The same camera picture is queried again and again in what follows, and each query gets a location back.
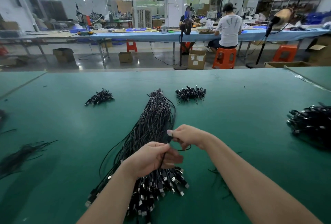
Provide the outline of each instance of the long table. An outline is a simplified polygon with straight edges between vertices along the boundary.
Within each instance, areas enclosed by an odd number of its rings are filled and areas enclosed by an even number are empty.
[[[253,40],[262,40],[265,35],[265,29],[254,29],[254,30],[245,30],[242,34],[239,35],[240,46],[243,41],[248,41],[249,45],[247,47],[246,52],[250,47],[250,42]],[[304,38],[313,38],[323,34],[329,33],[329,30],[325,29],[310,29],[308,31],[281,31],[281,32],[272,32],[268,37],[268,41],[292,41],[292,40],[302,40]],[[183,41],[210,41],[213,39],[220,38],[220,36],[215,36],[214,34],[199,34],[197,31],[192,31],[190,35],[183,35]],[[173,33],[165,33],[161,32],[125,32],[125,33],[98,33],[96,31],[95,34],[89,36],[79,36],[75,34],[70,34],[69,32],[59,32],[59,33],[39,33],[39,34],[30,34],[21,38],[5,38],[1,39],[1,41],[11,41],[10,44],[21,44],[25,48],[25,51],[28,55],[30,55],[27,46],[25,45],[26,40],[33,40],[33,44],[36,44],[41,53],[45,56],[44,51],[42,50],[43,44],[59,44],[59,43],[68,43],[64,42],[43,42],[43,40],[83,40],[83,39],[91,39],[98,43],[99,51],[101,58],[104,62],[105,57],[102,54],[100,43],[104,42],[106,39],[117,39],[117,40],[134,40],[134,41],[142,41],[142,42],[164,42],[169,41],[173,42],[172,50],[173,50],[173,61],[175,59],[175,42],[180,42],[180,32]],[[106,48],[107,57],[109,57],[108,48]]]
[[[175,90],[185,85],[206,88],[205,101],[176,105]],[[115,100],[84,106],[101,88],[110,89]],[[176,105],[175,127],[189,124],[218,136],[323,223],[331,223],[331,155],[294,137],[286,124],[291,109],[330,105],[331,93],[278,68],[46,73],[26,84],[7,95],[8,101],[0,100],[10,115],[2,131],[17,129],[0,136],[0,160],[24,144],[59,141],[25,162],[21,172],[0,180],[1,223],[75,223],[99,182],[104,155],[132,129],[149,99],[146,93],[158,88]],[[117,152],[110,154],[107,168]],[[152,223],[250,223],[226,197],[219,175],[209,172],[214,166],[206,153],[192,147],[183,155],[190,188],[183,197],[168,192],[157,201]]]

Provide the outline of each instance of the person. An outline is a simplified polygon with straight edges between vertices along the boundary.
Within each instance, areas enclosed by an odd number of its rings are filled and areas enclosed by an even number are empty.
[[[188,125],[181,125],[176,130],[167,132],[174,141],[180,143],[183,150],[189,145],[196,145],[207,152],[253,224],[322,223],[300,202],[216,136]],[[169,144],[147,143],[124,160],[77,224],[122,223],[136,179],[157,169],[163,154],[165,154],[163,168],[172,168],[174,163],[183,162],[183,156]]]
[[[186,11],[187,12],[191,12],[191,7],[188,6],[186,8]],[[183,16],[180,17],[179,26],[184,23],[184,20],[185,20],[185,15],[183,15]],[[198,25],[194,20],[195,20],[195,16],[192,15],[192,25]],[[194,44],[195,44],[195,42],[190,42],[190,45],[187,48],[186,45],[185,45],[185,42],[182,42],[181,43],[181,45],[182,45],[182,55],[188,55],[190,53],[191,47],[193,47]]]
[[[224,49],[236,48],[238,45],[238,35],[241,34],[243,19],[234,14],[233,4],[225,4],[223,13],[225,16],[220,18],[214,33],[217,36],[221,32],[221,40],[214,39],[208,43],[210,50],[215,54],[220,47]]]

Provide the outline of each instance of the orange stool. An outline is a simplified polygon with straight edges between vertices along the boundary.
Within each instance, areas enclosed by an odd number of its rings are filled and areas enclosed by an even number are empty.
[[[134,50],[135,52],[138,52],[137,45],[134,41],[127,41],[126,42],[126,51],[129,52],[130,50]]]
[[[8,53],[7,49],[4,46],[0,46],[0,56],[4,56]]]
[[[220,59],[217,59],[220,53],[222,54],[222,57]],[[233,69],[234,63],[236,62],[236,53],[237,50],[235,48],[233,49],[218,48],[213,63],[213,68],[219,67],[220,69]]]
[[[278,50],[273,57],[273,62],[292,62],[295,55],[297,54],[298,46],[297,45],[280,45]],[[283,52],[288,52],[286,58],[281,58]]]
[[[190,43],[191,42],[185,42],[186,48],[188,48],[190,46]]]

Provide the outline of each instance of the man's back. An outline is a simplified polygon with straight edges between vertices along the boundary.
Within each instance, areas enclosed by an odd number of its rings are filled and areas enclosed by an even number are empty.
[[[238,45],[238,32],[241,30],[243,19],[238,15],[226,15],[222,17],[217,26],[217,31],[221,31],[221,46]]]

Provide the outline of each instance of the gray floor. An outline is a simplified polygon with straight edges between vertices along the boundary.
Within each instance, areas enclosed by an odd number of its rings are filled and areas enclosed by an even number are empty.
[[[296,55],[296,60],[306,60],[308,55],[305,53],[305,49],[311,39],[306,39],[301,44],[300,49]],[[289,42],[289,44],[297,44],[297,41]],[[28,64],[21,67],[3,67],[3,71],[44,71],[49,72],[68,72],[68,71],[150,71],[150,70],[173,70],[173,57],[172,57],[172,42],[161,43],[155,42],[137,42],[138,52],[133,52],[132,63],[120,63],[118,60],[118,53],[126,51],[126,44],[113,45],[108,48],[110,52],[110,58],[105,59],[105,64],[102,63],[102,59],[99,54],[99,48],[95,45],[89,44],[50,44],[43,45],[43,50],[46,54],[46,59],[40,54],[37,46],[29,47],[31,56],[28,58]],[[240,56],[245,54],[248,43],[243,42]],[[74,52],[76,62],[59,64],[52,50],[60,47],[71,48]],[[260,63],[271,61],[276,49],[279,45],[268,43],[264,48],[263,55]],[[22,46],[7,46],[7,50],[10,52],[9,56],[25,55],[26,52]],[[203,42],[197,42],[193,49],[195,50],[206,50]],[[255,62],[261,46],[251,45],[246,60],[244,57],[236,58],[235,68],[246,68],[245,63]],[[211,69],[213,65],[215,55],[211,52],[207,52],[207,58],[205,63],[205,69]],[[188,56],[183,56],[182,63],[187,65]],[[175,63],[179,63],[179,43],[176,43],[176,57]]]

